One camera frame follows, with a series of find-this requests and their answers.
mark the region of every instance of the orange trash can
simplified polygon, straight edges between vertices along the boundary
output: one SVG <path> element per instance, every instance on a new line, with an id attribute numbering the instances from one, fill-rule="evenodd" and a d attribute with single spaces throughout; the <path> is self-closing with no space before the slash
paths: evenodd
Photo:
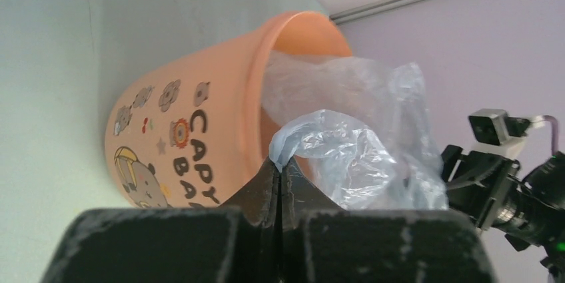
<path id="1" fill-rule="evenodd" d="M 351 56 L 327 16 L 283 13 L 146 74 L 121 95 L 105 156 L 133 206 L 218 206 L 257 173 L 280 128 L 261 109 L 272 50 Z"/>

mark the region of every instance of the cable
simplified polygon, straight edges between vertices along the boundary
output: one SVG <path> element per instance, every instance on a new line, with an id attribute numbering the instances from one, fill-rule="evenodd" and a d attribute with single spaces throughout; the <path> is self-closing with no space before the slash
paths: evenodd
<path id="1" fill-rule="evenodd" d="M 544 121 L 551 124 L 551 155 L 559 151 L 559 121 L 551 115 L 544 115 Z"/>

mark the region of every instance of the camera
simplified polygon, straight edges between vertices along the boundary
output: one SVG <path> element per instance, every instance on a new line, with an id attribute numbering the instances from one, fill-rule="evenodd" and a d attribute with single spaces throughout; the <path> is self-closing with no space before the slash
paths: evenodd
<path id="1" fill-rule="evenodd" d="M 505 110 L 481 109 L 469 116 L 469 123 L 479 143 L 501 146 L 512 137 L 525 137 L 530 120 L 509 117 Z"/>

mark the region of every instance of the cartoon bear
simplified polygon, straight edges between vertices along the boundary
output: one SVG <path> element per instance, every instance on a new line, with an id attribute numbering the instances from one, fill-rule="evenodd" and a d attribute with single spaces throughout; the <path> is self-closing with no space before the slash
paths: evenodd
<path id="1" fill-rule="evenodd" d="M 125 192 L 140 208 L 166 208 L 169 206 L 161 186 L 155 178 L 155 167 L 139 162 L 137 155 L 128 147 L 118 148 L 114 163 Z"/>
<path id="2" fill-rule="evenodd" d="M 151 93 L 153 92 L 153 87 L 149 86 L 147 88 L 143 88 L 137 93 L 135 96 L 135 100 L 133 101 L 134 108 L 142 108 L 145 103 L 149 100 Z"/>
<path id="3" fill-rule="evenodd" d="M 114 124 L 114 135 L 120 135 L 120 133 L 129 125 L 129 121 L 131 121 L 131 105 L 129 107 L 121 107 L 118 110 L 116 122 Z"/>

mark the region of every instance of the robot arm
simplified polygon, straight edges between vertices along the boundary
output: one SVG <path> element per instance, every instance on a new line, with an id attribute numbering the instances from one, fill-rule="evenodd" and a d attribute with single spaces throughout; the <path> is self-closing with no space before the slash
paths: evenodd
<path id="1" fill-rule="evenodd" d="M 442 156 L 449 205 L 468 215 L 479 231 L 497 228 L 517 251 L 543 246 L 541 261 L 555 282 L 565 273 L 565 154 L 557 149 L 557 121 L 550 116 L 512 118 L 483 109 L 469 116 L 478 143 L 462 154 L 447 146 Z M 552 126 L 551 157 L 522 180 L 516 160 L 527 131 Z"/>

